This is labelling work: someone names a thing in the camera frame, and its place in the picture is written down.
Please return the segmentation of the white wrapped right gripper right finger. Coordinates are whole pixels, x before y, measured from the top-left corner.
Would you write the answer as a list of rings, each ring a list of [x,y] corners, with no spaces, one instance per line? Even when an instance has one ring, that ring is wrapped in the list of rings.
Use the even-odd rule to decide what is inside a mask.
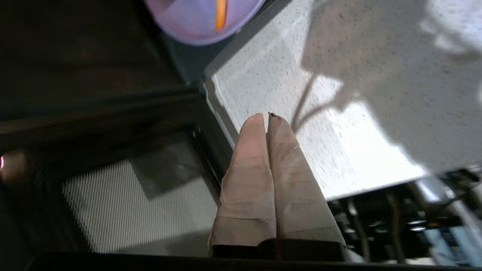
[[[278,237],[339,242],[345,246],[341,230],[287,120],[270,113],[267,141]]]

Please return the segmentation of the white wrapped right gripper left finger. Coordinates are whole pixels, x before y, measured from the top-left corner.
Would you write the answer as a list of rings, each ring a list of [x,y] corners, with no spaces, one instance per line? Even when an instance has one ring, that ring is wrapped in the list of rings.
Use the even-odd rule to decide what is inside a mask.
[[[277,235],[275,187],[270,169],[264,118],[244,122],[223,177],[218,211],[209,238],[212,257],[245,252]]]

